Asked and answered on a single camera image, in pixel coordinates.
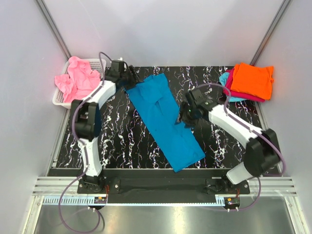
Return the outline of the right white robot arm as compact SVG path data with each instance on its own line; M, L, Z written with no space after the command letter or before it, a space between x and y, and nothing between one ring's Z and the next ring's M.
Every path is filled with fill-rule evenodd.
M187 128L193 128L200 119L225 130L245 149L242 162L230 169L221 181L226 193L233 193L239 183L259 177L281 161L278 140L272 129L262 130L234 115L226 104L204 97L196 88L185 94L186 101L179 108L177 123L184 122Z

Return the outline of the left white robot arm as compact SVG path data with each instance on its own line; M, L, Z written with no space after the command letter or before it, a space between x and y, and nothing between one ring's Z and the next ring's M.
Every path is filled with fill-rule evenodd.
M92 177L88 187L94 193L100 193L105 188L104 179L98 177L102 171L98 152L100 109L120 89L128 91L138 83L141 81L132 65L123 60L113 60L95 90L82 100L75 99L71 103L71 130L81 149L83 175Z

